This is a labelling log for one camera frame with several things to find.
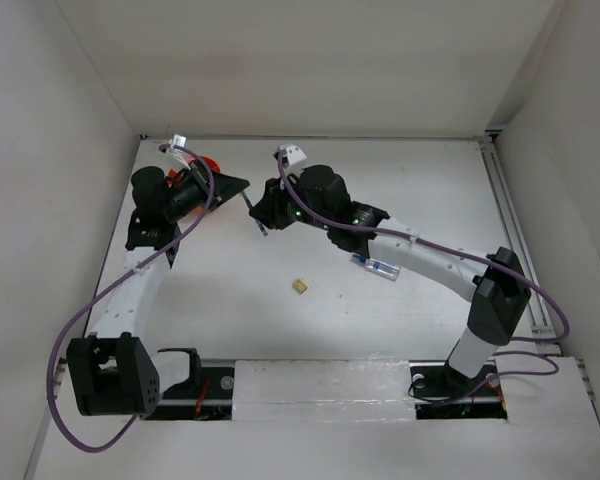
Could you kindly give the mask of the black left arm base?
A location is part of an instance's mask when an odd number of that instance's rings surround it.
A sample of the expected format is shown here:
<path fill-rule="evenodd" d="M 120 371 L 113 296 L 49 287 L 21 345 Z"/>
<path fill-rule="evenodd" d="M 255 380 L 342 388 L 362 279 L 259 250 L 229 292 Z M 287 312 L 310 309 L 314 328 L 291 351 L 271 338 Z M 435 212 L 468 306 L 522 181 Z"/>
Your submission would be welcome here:
<path fill-rule="evenodd" d="M 195 348 L 166 348 L 151 357 L 159 374 L 157 406 L 146 421 L 229 421 L 234 360 L 202 359 Z"/>

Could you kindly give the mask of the yellow rubber eraser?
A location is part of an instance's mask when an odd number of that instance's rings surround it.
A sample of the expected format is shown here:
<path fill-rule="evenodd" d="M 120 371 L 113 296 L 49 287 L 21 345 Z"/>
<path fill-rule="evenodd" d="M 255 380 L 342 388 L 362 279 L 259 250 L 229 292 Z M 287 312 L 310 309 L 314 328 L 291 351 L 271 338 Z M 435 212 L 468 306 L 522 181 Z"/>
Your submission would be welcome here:
<path fill-rule="evenodd" d="M 292 283 L 292 287 L 294 288 L 295 291 L 297 291 L 299 294 L 302 294 L 304 292 L 307 291 L 308 286 L 300 279 L 295 280 Z"/>

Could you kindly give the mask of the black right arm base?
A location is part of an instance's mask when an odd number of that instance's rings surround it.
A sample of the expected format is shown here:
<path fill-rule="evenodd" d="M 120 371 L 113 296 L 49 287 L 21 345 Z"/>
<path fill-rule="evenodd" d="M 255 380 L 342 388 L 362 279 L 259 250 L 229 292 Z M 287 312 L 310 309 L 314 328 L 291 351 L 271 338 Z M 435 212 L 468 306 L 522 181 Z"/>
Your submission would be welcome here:
<path fill-rule="evenodd" d="M 409 365 L 408 394 L 415 402 L 417 420 L 507 419 L 504 395 L 494 360 L 488 360 L 476 378 L 469 379 L 443 361 L 416 361 Z"/>

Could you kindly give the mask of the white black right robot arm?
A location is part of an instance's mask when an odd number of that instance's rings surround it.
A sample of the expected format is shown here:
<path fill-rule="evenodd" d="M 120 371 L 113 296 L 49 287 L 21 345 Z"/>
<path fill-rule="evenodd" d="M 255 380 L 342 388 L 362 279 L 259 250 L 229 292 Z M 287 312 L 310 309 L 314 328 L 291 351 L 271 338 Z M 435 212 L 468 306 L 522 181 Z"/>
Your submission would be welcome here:
<path fill-rule="evenodd" d="M 468 301 L 467 325 L 442 369 L 445 387 L 456 394 L 477 384 L 484 363 L 511 341 L 529 302 L 513 251 L 501 247 L 472 262 L 430 249 L 387 212 L 352 200 L 344 179 L 325 165 L 267 180 L 249 214 L 268 230 L 293 223 L 322 229 L 346 252 L 410 270 Z"/>

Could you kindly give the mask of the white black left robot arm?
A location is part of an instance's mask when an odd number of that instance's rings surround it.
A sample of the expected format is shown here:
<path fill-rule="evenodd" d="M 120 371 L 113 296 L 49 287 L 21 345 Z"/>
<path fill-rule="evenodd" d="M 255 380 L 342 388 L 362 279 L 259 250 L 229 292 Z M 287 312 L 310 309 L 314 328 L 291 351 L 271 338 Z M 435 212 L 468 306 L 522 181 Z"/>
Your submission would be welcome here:
<path fill-rule="evenodd" d="M 131 177 L 132 212 L 125 244 L 124 279 L 108 293 L 101 318 L 69 342 L 66 358 L 78 410 L 84 416 L 151 415 L 163 394 L 196 394 L 203 384 L 194 348 L 147 352 L 142 337 L 160 284 L 171 271 L 179 221 L 198 208 L 217 209 L 242 193 L 246 179 L 198 166 L 173 176 L 155 166 Z"/>

